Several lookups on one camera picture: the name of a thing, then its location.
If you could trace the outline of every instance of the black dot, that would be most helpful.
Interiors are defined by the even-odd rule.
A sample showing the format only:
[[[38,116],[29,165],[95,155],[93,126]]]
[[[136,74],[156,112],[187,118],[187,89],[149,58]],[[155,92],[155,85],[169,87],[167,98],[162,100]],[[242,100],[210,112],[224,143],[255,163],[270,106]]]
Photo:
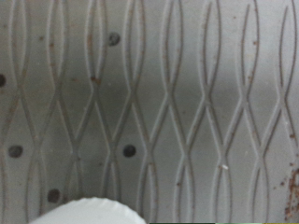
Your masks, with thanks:
[[[123,156],[125,157],[133,157],[136,154],[135,146],[128,145],[123,149]]]
[[[60,199],[60,191],[58,189],[51,189],[48,192],[48,202],[57,203]]]
[[[3,74],[0,74],[0,87],[4,87],[7,83],[7,79]]]
[[[21,146],[12,146],[8,149],[8,155],[11,158],[19,158],[22,154],[22,147]]]
[[[109,35],[108,44],[110,46],[116,46],[121,41],[121,37],[118,33],[111,32]]]

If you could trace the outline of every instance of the rust stain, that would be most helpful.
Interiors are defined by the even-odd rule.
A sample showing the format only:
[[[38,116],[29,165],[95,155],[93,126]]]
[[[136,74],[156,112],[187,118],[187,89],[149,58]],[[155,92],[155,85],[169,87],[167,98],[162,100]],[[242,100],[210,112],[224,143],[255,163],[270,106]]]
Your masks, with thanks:
[[[97,85],[101,85],[101,78],[91,77],[91,81],[96,83]]]
[[[292,170],[292,175],[289,180],[289,199],[285,208],[285,220],[287,221],[294,213],[299,211],[299,185],[296,183],[296,179],[299,176],[299,169]]]

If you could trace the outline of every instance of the white object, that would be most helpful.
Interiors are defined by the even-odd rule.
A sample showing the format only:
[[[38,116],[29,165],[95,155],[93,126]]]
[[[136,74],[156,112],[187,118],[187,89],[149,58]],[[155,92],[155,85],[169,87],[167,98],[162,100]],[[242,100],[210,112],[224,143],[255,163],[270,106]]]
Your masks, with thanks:
[[[30,224],[145,224],[128,206],[109,199],[81,199],[62,205]]]

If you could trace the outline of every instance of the plastic surface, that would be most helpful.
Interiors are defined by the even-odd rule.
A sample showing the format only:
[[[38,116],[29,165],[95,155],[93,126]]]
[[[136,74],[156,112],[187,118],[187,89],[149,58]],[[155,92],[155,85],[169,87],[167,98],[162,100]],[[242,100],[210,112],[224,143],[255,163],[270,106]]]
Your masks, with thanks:
[[[297,222],[298,10],[0,0],[0,223],[82,197],[147,222]]]
[[[30,224],[146,224],[129,207],[108,199],[82,199],[62,205]]]

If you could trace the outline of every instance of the gray background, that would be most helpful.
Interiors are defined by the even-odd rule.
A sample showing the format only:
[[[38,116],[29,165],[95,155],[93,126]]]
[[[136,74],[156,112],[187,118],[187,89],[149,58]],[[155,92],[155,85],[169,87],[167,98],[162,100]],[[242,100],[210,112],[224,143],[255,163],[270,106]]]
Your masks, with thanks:
[[[298,4],[0,1],[0,221],[92,196],[149,222],[298,220]]]

